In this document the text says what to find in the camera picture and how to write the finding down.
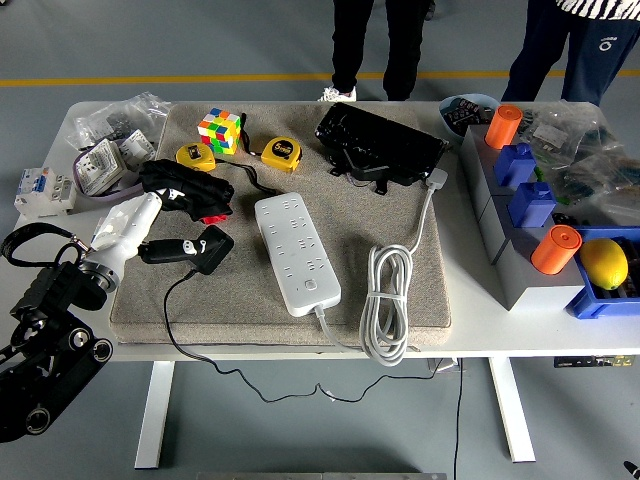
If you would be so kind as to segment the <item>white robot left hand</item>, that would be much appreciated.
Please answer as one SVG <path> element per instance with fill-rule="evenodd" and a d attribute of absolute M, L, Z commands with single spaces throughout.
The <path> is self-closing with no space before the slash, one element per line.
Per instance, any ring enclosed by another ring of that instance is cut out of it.
<path fill-rule="evenodd" d="M 198 267 L 204 265 L 205 256 L 213 248 L 207 233 L 197 240 L 168 239 L 143 244 L 163 201 L 184 198 L 185 194 L 178 190 L 162 188 L 112 207 L 96 230 L 80 269 L 106 292 L 112 292 L 124 278 L 126 261 L 138 255 L 151 264 L 189 260 Z"/>

